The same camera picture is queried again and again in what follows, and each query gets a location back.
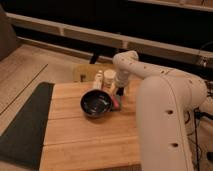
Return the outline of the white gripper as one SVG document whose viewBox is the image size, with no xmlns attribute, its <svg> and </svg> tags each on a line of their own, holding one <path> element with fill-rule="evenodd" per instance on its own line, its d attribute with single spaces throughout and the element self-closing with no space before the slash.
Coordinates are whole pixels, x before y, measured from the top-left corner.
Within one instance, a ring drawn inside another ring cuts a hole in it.
<svg viewBox="0 0 213 171">
<path fill-rule="evenodd" d="M 130 73 L 126 70 L 116 68 L 115 75 L 115 85 L 119 87 L 117 89 L 116 95 L 123 96 L 124 95 L 124 87 L 126 87 L 129 83 Z"/>
</svg>

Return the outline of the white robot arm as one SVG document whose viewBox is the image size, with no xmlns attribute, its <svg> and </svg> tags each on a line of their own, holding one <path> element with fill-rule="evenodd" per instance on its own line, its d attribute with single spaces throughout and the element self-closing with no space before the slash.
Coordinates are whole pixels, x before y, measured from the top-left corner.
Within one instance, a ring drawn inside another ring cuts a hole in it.
<svg viewBox="0 0 213 171">
<path fill-rule="evenodd" d="M 194 171 L 184 113 L 207 98 L 205 81 L 194 74 L 141 62 L 135 51 L 113 57 L 115 85 L 142 79 L 136 93 L 136 122 L 142 171 Z"/>
</svg>

